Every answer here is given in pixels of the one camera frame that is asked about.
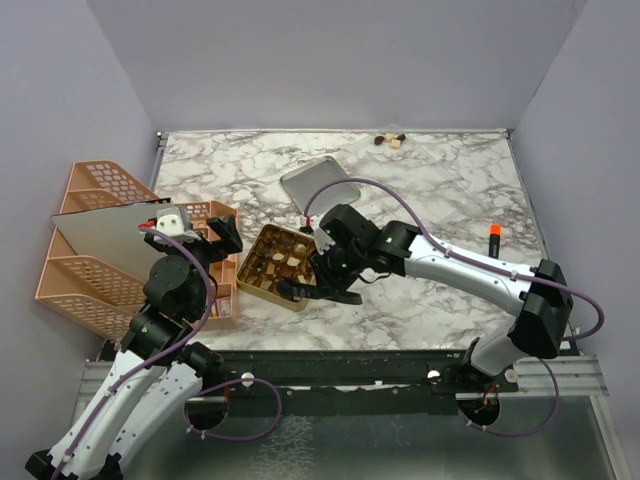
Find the black metal tongs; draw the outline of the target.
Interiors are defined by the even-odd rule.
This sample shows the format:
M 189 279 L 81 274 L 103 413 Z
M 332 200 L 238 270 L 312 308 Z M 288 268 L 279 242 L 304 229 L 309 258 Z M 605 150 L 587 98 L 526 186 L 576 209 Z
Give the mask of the black metal tongs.
M 287 299 L 319 299 L 322 291 L 316 285 L 294 281 L 290 278 L 281 279 L 277 284 L 278 294 Z

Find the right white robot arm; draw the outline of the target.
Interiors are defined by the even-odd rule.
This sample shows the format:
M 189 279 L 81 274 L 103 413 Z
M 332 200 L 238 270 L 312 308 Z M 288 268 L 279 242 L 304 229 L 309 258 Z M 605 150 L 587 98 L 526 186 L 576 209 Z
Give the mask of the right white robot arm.
M 313 227 L 317 246 L 314 271 L 323 297 L 348 302 L 349 287 L 366 269 L 377 273 L 432 280 L 485 300 L 512 316 L 512 321 L 472 342 L 459 367 L 461 383 L 481 391 L 508 365 L 524 357 L 558 356 L 573 299 L 561 267 L 543 259 L 530 268 L 503 263 L 502 276 L 454 258 L 446 243 L 433 246 L 418 227 L 391 221 L 384 228 L 363 219 L 322 220 Z

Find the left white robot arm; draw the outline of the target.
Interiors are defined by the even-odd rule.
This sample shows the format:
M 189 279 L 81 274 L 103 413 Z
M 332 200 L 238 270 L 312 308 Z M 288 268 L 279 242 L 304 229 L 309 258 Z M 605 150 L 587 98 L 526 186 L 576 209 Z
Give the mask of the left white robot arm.
M 161 209 L 141 224 L 162 256 L 143 286 L 109 373 L 65 436 L 33 453 L 25 469 L 36 479 L 121 479 L 142 445 L 196 392 L 220 385 L 221 359 L 193 337 L 216 304 L 212 264 L 243 243 L 232 214 L 206 221 L 217 240 L 195 231 L 182 207 Z

